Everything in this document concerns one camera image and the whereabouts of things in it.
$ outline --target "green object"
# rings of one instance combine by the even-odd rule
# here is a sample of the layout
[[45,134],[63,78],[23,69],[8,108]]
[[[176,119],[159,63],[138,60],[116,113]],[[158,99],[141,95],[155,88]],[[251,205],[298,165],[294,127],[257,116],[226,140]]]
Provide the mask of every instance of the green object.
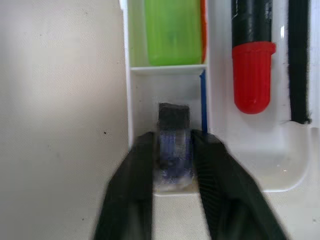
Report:
[[154,66],[200,64],[200,0],[145,0],[149,63]]

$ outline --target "red marker cap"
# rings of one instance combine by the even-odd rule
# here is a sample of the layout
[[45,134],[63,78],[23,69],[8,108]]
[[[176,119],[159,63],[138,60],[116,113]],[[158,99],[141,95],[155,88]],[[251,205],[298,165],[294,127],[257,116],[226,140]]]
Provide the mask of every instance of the red marker cap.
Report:
[[271,55],[276,44],[256,41],[235,46],[233,58],[234,103],[245,114],[258,114],[270,102]]

